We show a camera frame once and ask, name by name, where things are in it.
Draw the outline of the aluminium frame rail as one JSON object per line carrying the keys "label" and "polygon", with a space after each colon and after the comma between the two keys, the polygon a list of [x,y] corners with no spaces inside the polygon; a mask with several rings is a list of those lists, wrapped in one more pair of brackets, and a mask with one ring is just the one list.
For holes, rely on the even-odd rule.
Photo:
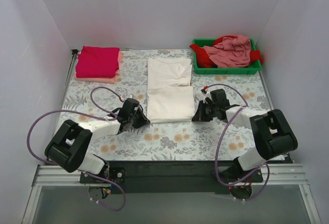
{"label": "aluminium frame rail", "polygon": [[[270,164],[269,185],[309,184],[301,164]],[[32,186],[75,186],[79,184],[80,173],[68,173],[59,166],[38,166]]]}

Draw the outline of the crumpled pink t-shirt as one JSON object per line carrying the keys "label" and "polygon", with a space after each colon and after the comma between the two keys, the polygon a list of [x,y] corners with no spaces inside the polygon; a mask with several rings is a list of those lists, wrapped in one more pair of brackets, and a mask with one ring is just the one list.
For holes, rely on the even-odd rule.
{"label": "crumpled pink t-shirt", "polygon": [[244,68],[250,64],[251,41],[243,35],[224,36],[221,42],[203,49],[218,68]]}

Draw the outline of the crumpled red t-shirt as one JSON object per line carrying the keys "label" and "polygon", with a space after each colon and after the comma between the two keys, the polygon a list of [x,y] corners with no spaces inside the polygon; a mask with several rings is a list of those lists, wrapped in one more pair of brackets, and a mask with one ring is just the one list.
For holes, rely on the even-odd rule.
{"label": "crumpled red t-shirt", "polygon": [[[226,35],[229,36],[231,38],[235,38],[235,35]],[[221,42],[223,37],[218,38],[215,40],[214,43],[218,43]],[[207,53],[205,52],[205,50],[203,49],[203,47],[199,47],[196,44],[191,44],[190,48],[196,53],[196,57],[197,57],[197,63],[198,66],[201,68],[215,68],[217,67],[208,57]],[[253,50],[252,49],[252,45],[251,45],[251,53],[250,53],[250,64],[254,61],[257,61],[258,58],[261,57],[261,53],[258,50]]]}

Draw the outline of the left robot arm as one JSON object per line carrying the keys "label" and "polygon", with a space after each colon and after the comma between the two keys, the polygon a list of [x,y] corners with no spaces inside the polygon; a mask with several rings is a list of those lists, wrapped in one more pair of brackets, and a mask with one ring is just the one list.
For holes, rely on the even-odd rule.
{"label": "left robot arm", "polygon": [[90,142],[148,124],[150,121],[140,103],[128,98],[121,108],[101,119],[80,123],[64,121],[47,145],[45,156],[69,173],[89,172],[97,182],[103,183],[109,178],[109,170],[103,159],[87,152]]}

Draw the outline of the white printed t-shirt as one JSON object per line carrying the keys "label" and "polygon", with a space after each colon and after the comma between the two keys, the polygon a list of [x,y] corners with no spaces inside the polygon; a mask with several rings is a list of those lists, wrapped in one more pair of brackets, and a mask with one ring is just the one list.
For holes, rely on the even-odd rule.
{"label": "white printed t-shirt", "polygon": [[151,123],[190,121],[195,114],[188,58],[149,58],[147,118]]}

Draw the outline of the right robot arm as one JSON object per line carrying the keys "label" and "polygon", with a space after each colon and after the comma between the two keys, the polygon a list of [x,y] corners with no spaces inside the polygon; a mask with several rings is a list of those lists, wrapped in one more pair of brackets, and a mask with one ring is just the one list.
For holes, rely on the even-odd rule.
{"label": "right robot arm", "polygon": [[205,97],[198,103],[193,122],[218,119],[226,124],[225,130],[231,124],[243,126],[252,131],[254,140],[254,147],[236,157],[231,167],[220,171],[218,162],[214,163],[214,175],[218,182],[232,185],[234,180],[247,180],[267,161],[297,149],[297,138],[281,110],[262,112],[246,105],[232,105],[223,89],[207,92],[204,87],[202,93]]}

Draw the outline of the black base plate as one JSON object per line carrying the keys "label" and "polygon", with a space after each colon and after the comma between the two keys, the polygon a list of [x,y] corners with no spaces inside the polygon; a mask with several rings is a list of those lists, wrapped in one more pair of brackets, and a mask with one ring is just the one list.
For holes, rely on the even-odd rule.
{"label": "black base plate", "polygon": [[215,176],[214,161],[109,161],[109,173],[125,193],[229,194]]}

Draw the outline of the green plastic tray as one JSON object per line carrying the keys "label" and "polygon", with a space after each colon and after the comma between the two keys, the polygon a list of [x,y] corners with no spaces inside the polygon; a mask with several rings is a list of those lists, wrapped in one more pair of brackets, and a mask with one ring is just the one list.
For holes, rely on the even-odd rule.
{"label": "green plastic tray", "polygon": [[[192,41],[199,47],[212,46],[214,42],[214,38],[198,38]],[[260,59],[261,57],[244,68],[201,68],[198,66],[196,53],[193,53],[194,72],[200,75],[253,75],[262,70]]]}

